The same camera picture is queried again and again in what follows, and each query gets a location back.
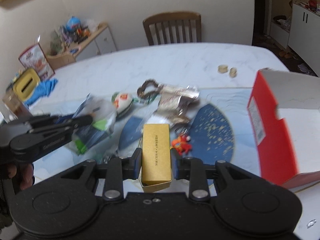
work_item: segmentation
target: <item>red and white package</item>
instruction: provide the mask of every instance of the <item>red and white package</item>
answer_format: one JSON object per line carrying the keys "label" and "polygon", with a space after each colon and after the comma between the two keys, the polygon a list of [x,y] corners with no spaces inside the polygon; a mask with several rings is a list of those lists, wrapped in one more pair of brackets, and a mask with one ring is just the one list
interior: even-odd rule
{"label": "red and white package", "polygon": [[54,75],[54,70],[50,67],[38,43],[22,52],[19,56],[19,61],[25,68],[34,68],[41,81],[47,80]]}

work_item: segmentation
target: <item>blue globe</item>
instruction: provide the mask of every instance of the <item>blue globe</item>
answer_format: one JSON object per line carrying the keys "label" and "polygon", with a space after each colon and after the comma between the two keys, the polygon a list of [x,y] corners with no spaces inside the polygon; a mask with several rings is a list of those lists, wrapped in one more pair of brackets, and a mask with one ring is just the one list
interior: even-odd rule
{"label": "blue globe", "polygon": [[74,33],[80,25],[80,20],[77,17],[72,16],[66,24],[66,29],[68,32]]}

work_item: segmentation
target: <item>white label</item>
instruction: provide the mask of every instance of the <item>white label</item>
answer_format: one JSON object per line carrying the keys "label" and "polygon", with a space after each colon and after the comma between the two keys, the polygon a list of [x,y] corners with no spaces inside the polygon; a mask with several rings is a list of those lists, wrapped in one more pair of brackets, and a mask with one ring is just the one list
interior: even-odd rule
{"label": "white label", "polygon": [[254,97],[251,98],[249,103],[249,114],[251,117],[254,134],[256,136],[257,145],[259,145],[262,142],[262,140],[265,138],[266,133],[264,131],[261,115],[257,107],[256,100],[254,100]]}

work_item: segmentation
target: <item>red toy figure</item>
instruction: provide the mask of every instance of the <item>red toy figure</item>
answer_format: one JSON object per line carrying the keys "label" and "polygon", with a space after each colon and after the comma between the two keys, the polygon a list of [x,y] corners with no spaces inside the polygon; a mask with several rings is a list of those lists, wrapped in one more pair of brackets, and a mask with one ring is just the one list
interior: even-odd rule
{"label": "red toy figure", "polygon": [[186,134],[180,134],[177,139],[172,141],[171,145],[177,150],[179,155],[182,156],[183,153],[188,154],[188,152],[192,149],[192,145],[188,144],[190,139],[190,136]]}

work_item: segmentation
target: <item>hand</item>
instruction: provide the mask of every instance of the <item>hand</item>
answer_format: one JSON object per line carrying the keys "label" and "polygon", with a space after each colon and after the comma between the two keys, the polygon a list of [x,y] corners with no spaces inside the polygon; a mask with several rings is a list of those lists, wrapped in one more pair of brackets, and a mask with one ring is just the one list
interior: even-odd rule
{"label": "hand", "polygon": [[[12,179],[17,173],[17,166],[14,164],[8,164],[7,170],[9,173],[9,178]],[[24,190],[32,186],[33,166],[31,164],[20,165],[20,170],[23,178],[20,184],[20,189]]]}

